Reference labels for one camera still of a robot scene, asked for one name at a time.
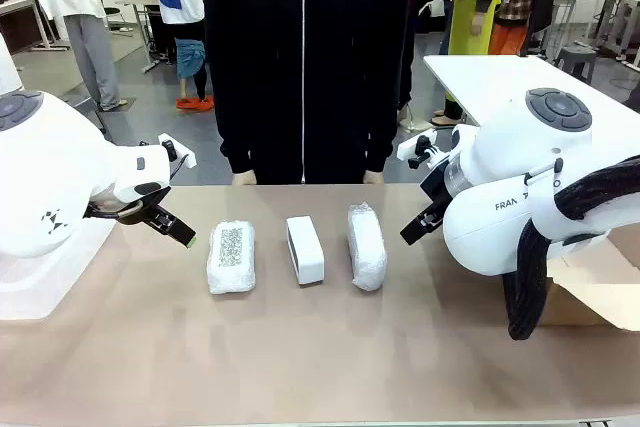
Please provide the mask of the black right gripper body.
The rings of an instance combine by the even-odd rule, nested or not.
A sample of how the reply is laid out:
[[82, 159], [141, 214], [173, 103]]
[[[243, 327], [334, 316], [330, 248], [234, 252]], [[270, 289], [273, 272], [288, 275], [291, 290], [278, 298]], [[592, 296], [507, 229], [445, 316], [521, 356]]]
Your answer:
[[428, 174], [420, 184], [420, 188], [431, 200], [431, 204], [421, 213], [425, 220], [442, 220], [452, 197], [445, 185], [445, 171], [450, 156], [445, 155], [430, 167]]

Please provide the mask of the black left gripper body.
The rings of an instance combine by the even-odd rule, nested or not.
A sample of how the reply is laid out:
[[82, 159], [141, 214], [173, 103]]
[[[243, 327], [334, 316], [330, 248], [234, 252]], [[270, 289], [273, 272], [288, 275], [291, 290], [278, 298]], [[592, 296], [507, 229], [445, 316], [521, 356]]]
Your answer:
[[124, 225], [134, 225], [142, 222], [149, 226], [168, 226], [171, 223], [170, 214], [161, 207], [160, 203], [170, 190], [170, 187], [165, 187], [145, 195], [117, 212], [101, 211], [90, 203], [83, 217], [116, 220]]

